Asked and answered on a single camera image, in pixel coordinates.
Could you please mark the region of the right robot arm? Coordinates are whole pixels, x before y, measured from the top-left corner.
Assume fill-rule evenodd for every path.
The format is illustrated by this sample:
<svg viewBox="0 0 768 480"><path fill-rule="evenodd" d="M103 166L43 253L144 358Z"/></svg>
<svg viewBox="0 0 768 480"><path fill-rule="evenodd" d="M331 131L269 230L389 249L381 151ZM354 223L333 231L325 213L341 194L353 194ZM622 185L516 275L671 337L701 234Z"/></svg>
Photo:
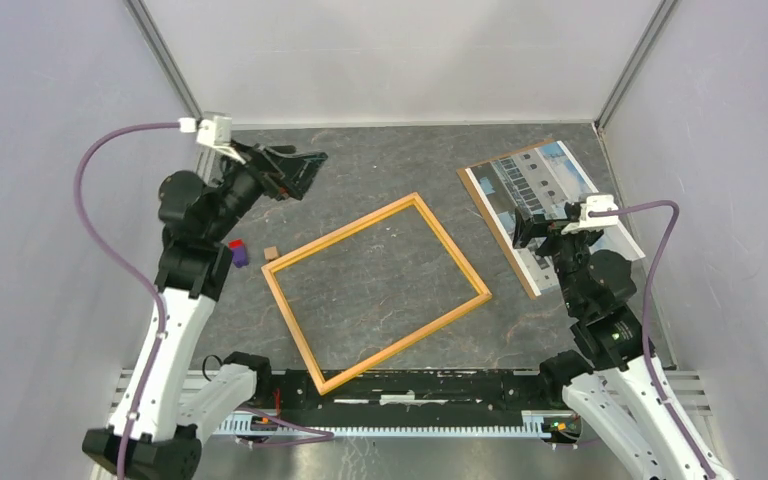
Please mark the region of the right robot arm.
<svg viewBox="0 0 768 480"><path fill-rule="evenodd" d="M590 195L564 207L562 218L516 209L511 246L539 241L558 279L575 349L539 366L537 392L589 425L636 479L731 479L677 400L650 340L651 321L628 305L637 286L632 263L596 249L619 226L622 209L610 195Z"/></svg>

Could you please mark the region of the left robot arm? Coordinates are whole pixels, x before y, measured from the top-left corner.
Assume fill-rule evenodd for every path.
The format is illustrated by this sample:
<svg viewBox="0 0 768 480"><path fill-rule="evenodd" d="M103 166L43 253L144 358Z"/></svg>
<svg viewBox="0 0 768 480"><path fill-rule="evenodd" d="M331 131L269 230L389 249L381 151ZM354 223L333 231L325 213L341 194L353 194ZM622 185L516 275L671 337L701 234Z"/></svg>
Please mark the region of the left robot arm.
<svg viewBox="0 0 768 480"><path fill-rule="evenodd" d="M231 143L209 184L180 170L158 189L163 249L147 283L154 308L133 377L108 423L86 432L82 449L120 479L190 479L203 446L238 406L274 394L267 358L234 352L189 401L181 398L190 361L233 263L226 237L263 197L300 200L327 161L291 145Z"/></svg>

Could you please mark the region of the building and sky photo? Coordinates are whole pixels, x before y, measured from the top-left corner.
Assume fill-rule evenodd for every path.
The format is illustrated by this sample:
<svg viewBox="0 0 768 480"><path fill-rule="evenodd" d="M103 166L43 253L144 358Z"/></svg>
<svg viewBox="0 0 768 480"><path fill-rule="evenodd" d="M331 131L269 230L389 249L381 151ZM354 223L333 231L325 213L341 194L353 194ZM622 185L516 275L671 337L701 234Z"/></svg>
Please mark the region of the building and sky photo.
<svg viewBox="0 0 768 480"><path fill-rule="evenodd" d="M564 215L564 205L599 190L562 141L544 141L461 168L475 203L526 294L535 299L559 288L551 261L534 254L538 242L512 247L515 214Z"/></svg>

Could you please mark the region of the wooden picture frame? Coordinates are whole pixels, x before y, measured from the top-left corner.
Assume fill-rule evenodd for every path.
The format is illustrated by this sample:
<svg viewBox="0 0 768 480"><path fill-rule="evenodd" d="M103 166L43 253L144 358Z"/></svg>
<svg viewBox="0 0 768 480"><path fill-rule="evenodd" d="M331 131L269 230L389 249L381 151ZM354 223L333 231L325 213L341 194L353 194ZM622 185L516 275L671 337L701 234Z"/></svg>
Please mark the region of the wooden picture frame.
<svg viewBox="0 0 768 480"><path fill-rule="evenodd" d="M383 348L381 351L327 379L298 324L288 299L277 281L277 273L408 208L417 210L435 237L440 241L446 252L453 259L460 272L475 290L476 296L428 324L418 328L409 335L397 340L393 344ZM455 320L484 305L492 298L492 293L486 283L467 260L463 252L430 210L426 202L416 192L391 202L337 230L266 263L261 267L261 271L287 325L291 337L304 361L311 380L317 392L321 395L325 395L337 389L373 367L404 351L408 347L415 345L431 334L450 325Z"/></svg>

